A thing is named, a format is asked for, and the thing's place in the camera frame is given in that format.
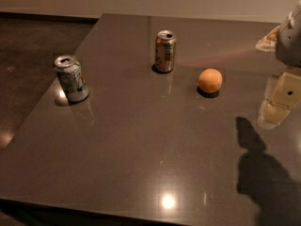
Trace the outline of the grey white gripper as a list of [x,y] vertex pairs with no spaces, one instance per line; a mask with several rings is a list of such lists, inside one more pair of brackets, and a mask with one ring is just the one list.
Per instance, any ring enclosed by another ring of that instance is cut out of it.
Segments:
[[255,48],[267,53],[276,51],[279,61],[295,66],[280,75],[272,75],[267,81],[258,124],[263,129],[274,129],[301,103],[301,1]]

